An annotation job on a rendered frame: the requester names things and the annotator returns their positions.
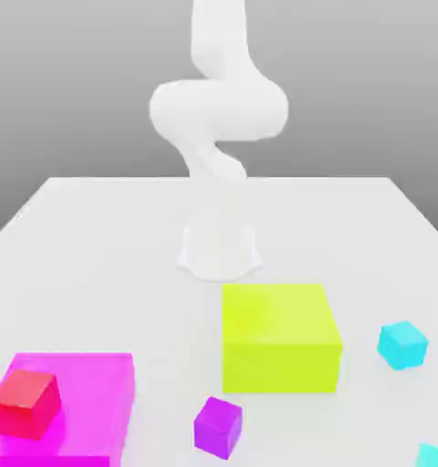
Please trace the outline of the large magenta box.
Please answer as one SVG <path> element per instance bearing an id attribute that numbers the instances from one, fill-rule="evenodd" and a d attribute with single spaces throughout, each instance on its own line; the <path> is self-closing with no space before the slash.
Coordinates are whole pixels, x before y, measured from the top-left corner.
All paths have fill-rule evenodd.
<path id="1" fill-rule="evenodd" d="M 61 409 L 38 441 L 0 435 L 0 467 L 120 467 L 135 395 L 130 353 L 17 353 L 57 377 Z"/>

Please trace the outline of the small turquoise cube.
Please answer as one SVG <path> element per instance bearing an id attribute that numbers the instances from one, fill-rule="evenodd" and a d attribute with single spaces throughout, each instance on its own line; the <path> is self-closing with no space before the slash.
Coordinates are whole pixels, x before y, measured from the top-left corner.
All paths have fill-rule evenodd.
<path id="1" fill-rule="evenodd" d="M 414 467 L 438 467 L 438 447 L 421 443 Z"/>

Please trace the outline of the small purple cube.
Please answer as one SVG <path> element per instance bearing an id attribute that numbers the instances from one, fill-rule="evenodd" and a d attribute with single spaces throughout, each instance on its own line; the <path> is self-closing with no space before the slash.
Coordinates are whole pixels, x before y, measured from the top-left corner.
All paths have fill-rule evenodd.
<path id="1" fill-rule="evenodd" d="M 209 397 L 193 422 L 194 446 L 228 460 L 242 426 L 243 409 L 240 406 Z"/>

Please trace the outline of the large yellow-green box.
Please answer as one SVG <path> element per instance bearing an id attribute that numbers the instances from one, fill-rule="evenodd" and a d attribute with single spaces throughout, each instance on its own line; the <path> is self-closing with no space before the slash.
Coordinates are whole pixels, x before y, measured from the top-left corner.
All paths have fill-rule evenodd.
<path id="1" fill-rule="evenodd" d="M 223 392 L 333 393 L 343 349 L 320 284 L 225 284 Z"/>

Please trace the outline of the small red cube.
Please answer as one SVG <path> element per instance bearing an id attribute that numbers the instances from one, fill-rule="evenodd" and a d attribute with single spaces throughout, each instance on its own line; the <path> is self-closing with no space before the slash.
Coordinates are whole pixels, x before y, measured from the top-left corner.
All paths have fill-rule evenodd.
<path id="1" fill-rule="evenodd" d="M 38 441 L 61 406 L 54 374 L 14 369 L 0 384 L 0 435 Z"/>

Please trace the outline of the small cyan cube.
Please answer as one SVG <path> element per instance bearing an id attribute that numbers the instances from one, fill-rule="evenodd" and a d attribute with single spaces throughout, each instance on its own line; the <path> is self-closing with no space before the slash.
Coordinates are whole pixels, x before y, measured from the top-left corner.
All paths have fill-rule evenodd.
<path id="1" fill-rule="evenodd" d="M 382 326 L 377 350 L 394 370 L 420 367 L 425 359 L 429 340 L 411 322 Z"/>

